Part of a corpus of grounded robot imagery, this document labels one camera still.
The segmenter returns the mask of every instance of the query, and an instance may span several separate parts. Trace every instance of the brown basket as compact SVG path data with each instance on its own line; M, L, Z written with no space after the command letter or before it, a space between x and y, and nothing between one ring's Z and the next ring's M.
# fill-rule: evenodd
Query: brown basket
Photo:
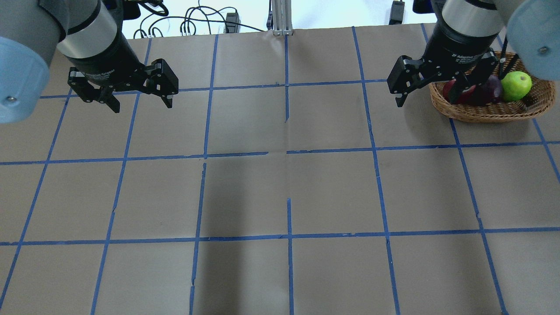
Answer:
M501 53L496 52L496 56L500 58ZM506 53L506 62L504 68L509 64L513 53ZM525 66L518 59L511 71L523 71L528 73ZM433 106L443 115L454 118L463 122L472 123L502 123L511 121L520 121L538 117L554 105L556 99L556 89L554 82L540 80L531 75L533 87L531 91L519 101L508 103L488 104L482 106L472 106L466 104L450 104L444 99L441 91L444 88L444 82L431 83L430 94L432 96Z

